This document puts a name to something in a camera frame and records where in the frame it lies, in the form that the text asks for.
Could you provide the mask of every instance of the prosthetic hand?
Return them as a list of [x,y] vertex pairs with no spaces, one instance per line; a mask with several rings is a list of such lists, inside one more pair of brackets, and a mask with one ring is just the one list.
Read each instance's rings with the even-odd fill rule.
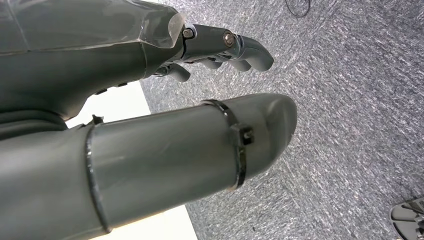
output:
[[267,71],[274,63],[271,54],[259,42],[224,28],[193,24],[182,31],[182,36],[184,51],[181,58],[159,68],[155,76],[169,75],[179,82],[187,81],[190,73],[176,64],[181,62],[202,63],[210,69],[228,62],[242,72],[251,67]]
[[178,63],[266,71],[227,29],[129,0],[0,1],[0,239],[71,240],[240,188],[289,144],[296,105],[255,94],[67,129],[87,98]]

